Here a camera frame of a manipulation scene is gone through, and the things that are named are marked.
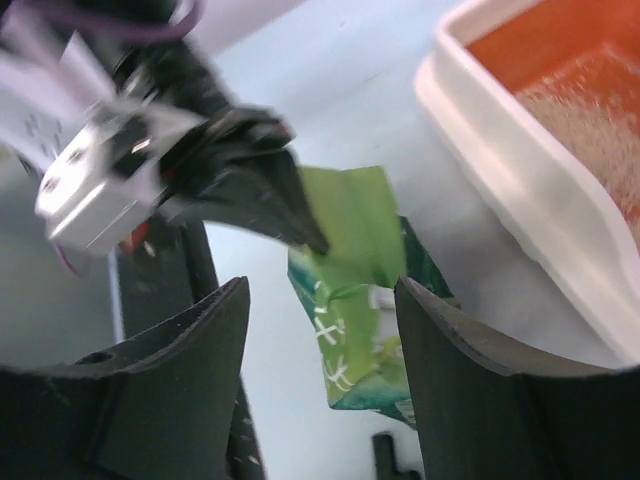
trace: wire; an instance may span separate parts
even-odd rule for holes
[[[145,45],[181,40],[198,24],[203,10],[202,0],[191,0],[191,8],[187,14],[175,25],[166,25],[126,22],[109,15],[95,14],[46,0],[14,0],[13,5],[30,7],[58,27],[77,30],[80,33],[99,33],[130,44]]]
[[[69,260],[69,257],[67,257],[67,254],[65,253],[65,251],[62,249],[62,247],[60,245],[54,243],[53,244],[53,249],[55,250],[56,254],[58,255],[58,259],[60,260],[60,263],[65,268],[65,270],[67,270],[69,273],[71,273],[72,275],[74,275],[76,277],[82,277],[82,274],[71,263],[71,260]]]

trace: green plastic bag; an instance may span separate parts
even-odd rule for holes
[[[316,330],[327,397],[338,410],[374,410],[415,428],[393,287],[409,275],[455,302],[380,167],[301,168],[329,254],[289,250],[288,276]]]

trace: red component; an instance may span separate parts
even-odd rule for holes
[[[141,223],[138,228],[136,228],[126,240],[120,242],[120,249],[123,253],[130,255],[132,254],[136,248],[142,245],[149,234],[149,223],[144,222]]]

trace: white table surface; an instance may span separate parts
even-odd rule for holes
[[[456,0],[309,0],[227,50],[216,65],[244,102],[293,126],[300,161],[384,165],[402,213],[466,312],[541,349],[619,365],[467,183],[419,106],[413,77]],[[242,368],[273,480],[374,479],[370,437],[394,434],[404,468],[422,470],[404,425],[327,407],[314,331],[286,277],[286,248],[209,226],[221,281],[247,275],[251,321]]]

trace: screw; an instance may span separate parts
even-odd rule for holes
[[[144,249],[147,252],[147,255],[149,255],[151,258],[155,258],[156,249],[153,248],[153,245],[151,245],[149,242],[144,242],[142,245],[144,246]]]
[[[76,163],[78,160],[80,160],[81,156],[82,156],[82,151],[76,150],[75,152],[71,153],[71,155],[69,155],[69,158],[67,159],[67,163]]]
[[[42,191],[50,192],[52,190],[55,190],[57,186],[58,186],[58,179],[50,178],[46,182],[44,182],[44,185],[42,186]]]
[[[149,145],[151,145],[151,138],[145,138],[144,140],[141,140],[133,146],[133,148],[131,149],[131,153],[136,153],[140,150],[144,150]]]

